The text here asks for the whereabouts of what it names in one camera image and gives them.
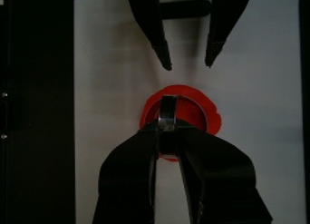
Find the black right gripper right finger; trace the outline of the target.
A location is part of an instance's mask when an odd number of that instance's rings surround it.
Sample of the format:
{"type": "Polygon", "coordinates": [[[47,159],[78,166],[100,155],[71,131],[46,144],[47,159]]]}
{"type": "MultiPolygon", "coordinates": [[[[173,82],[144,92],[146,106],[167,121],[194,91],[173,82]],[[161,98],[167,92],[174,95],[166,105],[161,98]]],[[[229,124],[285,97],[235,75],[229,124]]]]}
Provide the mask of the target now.
{"type": "Polygon", "coordinates": [[[250,157],[183,121],[175,139],[190,224],[271,224],[250,157]]]}

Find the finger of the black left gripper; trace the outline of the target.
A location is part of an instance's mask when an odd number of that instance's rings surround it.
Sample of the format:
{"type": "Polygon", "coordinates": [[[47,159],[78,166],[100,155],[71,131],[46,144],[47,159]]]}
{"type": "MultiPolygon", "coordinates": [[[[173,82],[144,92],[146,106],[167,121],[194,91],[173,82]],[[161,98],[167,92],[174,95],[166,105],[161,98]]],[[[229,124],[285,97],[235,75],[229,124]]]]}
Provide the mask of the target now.
{"type": "Polygon", "coordinates": [[[128,0],[136,23],[149,38],[162,67],[173,70],[169,44],[166,42],[159,0],[128,0]]]}
{"type": "Polygon", "coordinates": [[[250,0],[213,0],[210,33],[205,63],[214,65],[217,56],[223,50],[226,39],[235,27],[250,0]]]}

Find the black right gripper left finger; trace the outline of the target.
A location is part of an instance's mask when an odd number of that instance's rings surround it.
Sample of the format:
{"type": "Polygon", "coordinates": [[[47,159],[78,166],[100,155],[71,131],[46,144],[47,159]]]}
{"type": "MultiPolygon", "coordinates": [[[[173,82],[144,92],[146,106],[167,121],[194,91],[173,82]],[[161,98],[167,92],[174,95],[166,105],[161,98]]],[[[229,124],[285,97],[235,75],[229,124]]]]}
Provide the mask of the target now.
{"type": "Polygon", "coordinates": [[[92,224],[154,224],[157,126],[146,124],[102,164],[92,224]]]}

